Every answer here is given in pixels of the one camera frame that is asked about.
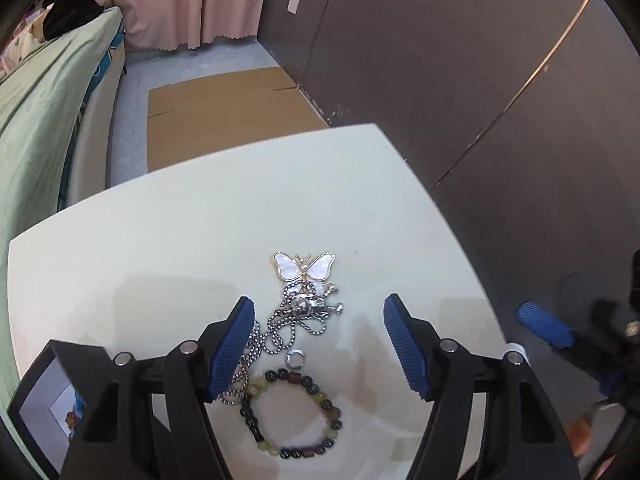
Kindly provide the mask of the person's right hand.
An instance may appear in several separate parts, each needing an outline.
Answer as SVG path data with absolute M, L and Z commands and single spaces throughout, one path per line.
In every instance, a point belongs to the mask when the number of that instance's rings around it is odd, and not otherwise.
M 568 443 L 575 458 L 582 457 L 588 451 L 593 441 L 593 419 L 600 412 L 616 406 L 616 403 L 608 400 L 598 401 L 590 405 L 578 419 L 564 427 Z

